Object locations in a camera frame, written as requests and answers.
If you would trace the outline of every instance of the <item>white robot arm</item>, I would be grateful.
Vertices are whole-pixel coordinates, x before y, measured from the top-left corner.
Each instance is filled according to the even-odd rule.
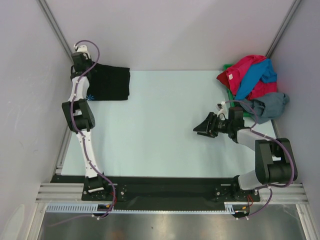
[[[86,100],[91,72],[89,71],[82,76],[93,65],[93,62],[86,45],[79,46],[72,54],[72,59],[74,63],[71,68],[72,91],[68,101],[62,104],[62,109],[70,130],[76,134],[79,140],[85,164],[87,191],[93,193],[108,187],[97,173],[100,172],[100,169],[95,158],[91,138],[95,118]]]

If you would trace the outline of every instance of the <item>black cloth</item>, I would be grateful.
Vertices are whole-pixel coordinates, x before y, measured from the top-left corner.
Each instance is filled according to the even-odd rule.
[[[97,63],[91,71],[86,99],[89,101],[128,100],[129,82],[130,68]]]

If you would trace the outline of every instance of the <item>wire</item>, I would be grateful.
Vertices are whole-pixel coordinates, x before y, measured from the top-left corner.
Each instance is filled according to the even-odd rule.
[[[224,117],[225,120],[227,119],[227,118],[226,118],[226,115],[225,115],[224,113],[220,113],[220,114],[219,114],[219,116],[218,116],[219,119],[220,119],[220,115],[223,115],[223,117]]]
[[[246,198],[248,199],[248,207],[250,208],[254,204],[254,200],[250,194],[246,196]]]

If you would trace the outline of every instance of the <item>pile of clothes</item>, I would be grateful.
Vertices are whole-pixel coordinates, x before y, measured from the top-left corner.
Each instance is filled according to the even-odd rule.
[[[232,92],[235,100],[251,106],[258,115],[258,124],[281,116],[290,100],[287,94],[277,92],[277,74],[271,60],[262,55],[245,56],[217,79]],[[240,105],[255,118],[242,102]]]

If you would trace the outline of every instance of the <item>metal floor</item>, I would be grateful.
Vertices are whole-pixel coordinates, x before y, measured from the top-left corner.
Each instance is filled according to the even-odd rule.
[[[111,214],[99,221],[81,217],[49,227],[74,216],[46,213],[38,240],[306,239],[295,205],[270,205],[249,221],[215,214]]]

